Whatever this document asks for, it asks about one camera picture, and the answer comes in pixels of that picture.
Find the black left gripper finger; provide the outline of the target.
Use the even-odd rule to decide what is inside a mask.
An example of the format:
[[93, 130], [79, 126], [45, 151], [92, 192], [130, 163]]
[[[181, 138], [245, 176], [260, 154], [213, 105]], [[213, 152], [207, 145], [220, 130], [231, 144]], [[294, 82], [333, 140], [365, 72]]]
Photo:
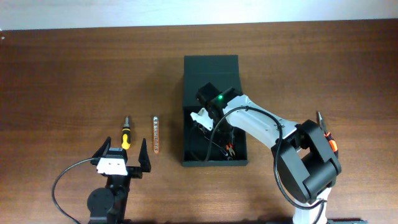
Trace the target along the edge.
[[93, 154], [92, 158], [102, 157], [103, 154], [110, 148], [111, 138], [108, 136], [103, 145]]
[[147, 141], [145, 138], [142, 140], [138, 161], [140, 163], [142, 172], [151, 172], [152, 166], [147, 151]]

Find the silver ring spanner wrench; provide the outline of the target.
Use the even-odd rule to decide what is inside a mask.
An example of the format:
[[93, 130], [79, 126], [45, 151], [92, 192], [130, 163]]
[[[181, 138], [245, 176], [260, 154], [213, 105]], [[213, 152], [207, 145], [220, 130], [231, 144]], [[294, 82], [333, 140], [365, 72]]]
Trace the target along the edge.
[[[211, 138], [211, 135], [212, 135], [212, 131], [209, 131], [209, 130], [205, 129], [205, 128], [204, 128], [202, 125], [200, 125], [200, 124], [197, 126], [197, 128], [198, 128], [200, 131], [203, 132], [203, 137], [204, 137], [205, 139], [211, 141], [211, 145], [212, 145], [212, 139], [210, 139], [210, 138]], [[223, 157], [223, 159], [226, 159], [227, 161], [230, 161], [230, 160], [233, 160], [233, 159], [235, 158], [235, 156], [234, 156], [234, 157], [229, 157], [229, 154], [228, 154], [228, 152], [227, 152], [227, 150], [226, 150], [226, 146], [215, 146], [215, 147], [219, 150], [220, 155]]]

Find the orange black handled pliers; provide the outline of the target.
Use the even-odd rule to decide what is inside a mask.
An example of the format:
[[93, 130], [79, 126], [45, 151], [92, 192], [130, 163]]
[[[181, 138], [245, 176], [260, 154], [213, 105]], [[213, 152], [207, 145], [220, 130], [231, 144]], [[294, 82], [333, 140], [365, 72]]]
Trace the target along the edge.
[[316, 116], [317, 116], [317, 123], [318, 123], [320, 129], [323, 131], [323, 134], [324, 134], [326, 140], [328, 141], [329, 145], [331, 146], [332, 151], [334, 152], [335, 156], [338, 157], [338, 146], [337, 146], [337, 143], [334, 140], [331, 132], [329, 132], [327, 130], [326, 122], [323, 119], [323, 116], [322, 116], [321, 112], [317, 111]]

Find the red handled small cutters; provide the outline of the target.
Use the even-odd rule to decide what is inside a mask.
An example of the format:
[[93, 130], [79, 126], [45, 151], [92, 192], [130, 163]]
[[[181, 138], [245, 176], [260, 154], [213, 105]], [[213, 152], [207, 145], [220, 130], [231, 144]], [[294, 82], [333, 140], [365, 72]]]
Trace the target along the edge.
[[226, 145], [226, 150], [229, 154], [229, 157], [234, 157], [236, 155], [234, 148], [233, 148], [233, 144], [229, 143]]

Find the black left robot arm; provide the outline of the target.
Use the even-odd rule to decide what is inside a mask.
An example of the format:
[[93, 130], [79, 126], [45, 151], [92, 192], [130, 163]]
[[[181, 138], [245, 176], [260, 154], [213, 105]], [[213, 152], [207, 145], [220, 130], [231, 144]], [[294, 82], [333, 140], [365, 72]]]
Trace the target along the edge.
[[141, 179], [144, 173], [151, 171], [147, 152], [147, 141], [142, 140], [138, 157], [139, 166], [127, 165], [127, 151], [120, 147], [111, 147], [111, 138], [93, 154], [91, 164], [96, 171], [107, 178], [106, 185], [92, 191], [87, 199], [90, 223], [125, 223], [127, 198], [132, 179]]

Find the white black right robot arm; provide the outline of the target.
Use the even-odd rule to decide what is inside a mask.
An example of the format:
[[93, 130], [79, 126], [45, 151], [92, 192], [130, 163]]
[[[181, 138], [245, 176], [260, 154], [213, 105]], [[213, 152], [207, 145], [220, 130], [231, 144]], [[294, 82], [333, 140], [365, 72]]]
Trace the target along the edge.
[[338, 146], [327, 130], [321, 113], [316, 121], [289, 121], [261, 108], [247, 95], [230, 87], [219, 91], [211, 83], [196, 93], [202, 108], [192, 120], [221, 134], [228, 155], [232, 155], [233, 129], [250, 134], [268, 147], [278, 189], [294, 206], [293, 223], [330, 223], [327, 199], [342, 168]]

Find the yellow black screwdriver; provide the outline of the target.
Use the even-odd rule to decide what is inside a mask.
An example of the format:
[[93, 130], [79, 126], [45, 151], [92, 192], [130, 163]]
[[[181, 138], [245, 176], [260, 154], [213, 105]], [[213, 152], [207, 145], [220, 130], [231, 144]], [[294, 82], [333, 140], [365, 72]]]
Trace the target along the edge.
[[125, 118], [125, 122], [122, 128], [122, 137], [121, 137], [121, 147], [125, 150], [128, 150], [131, 146], [131, 127], [129, 122], [129, 117]]

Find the black open storage box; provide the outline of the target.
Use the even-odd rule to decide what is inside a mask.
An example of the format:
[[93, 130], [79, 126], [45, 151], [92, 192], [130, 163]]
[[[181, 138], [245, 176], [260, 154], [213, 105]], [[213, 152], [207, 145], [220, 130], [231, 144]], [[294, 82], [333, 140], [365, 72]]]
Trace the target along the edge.
[[191, 112], [199, 112], [202, 105], [197, 100], [198, 90], [211, 83], [219, 91], [233, 87], [242, 92], [239, 76], [237, 55], [191, 55], [184, 57], [183, 75], [183, 160], [184, 167], [210, 166], [246, 166], [248, 164], [248, 150], [246, 133], [238, 128], [234, 129], [234, 151], [236, 156], [227, 161], [220, 155], [219, 150], [212, 146], [207, 161], [209, 140], [203, 137], [191, 116]]

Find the orange socket bit rail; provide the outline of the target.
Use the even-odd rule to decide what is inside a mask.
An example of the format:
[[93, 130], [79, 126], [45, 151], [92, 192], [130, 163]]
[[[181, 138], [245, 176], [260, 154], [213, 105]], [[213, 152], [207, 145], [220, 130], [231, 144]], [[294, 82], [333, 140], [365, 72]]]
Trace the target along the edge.
[[153, 117], [153, 148], [156, 154], [159, 153], [159, 119], [157, 116]]

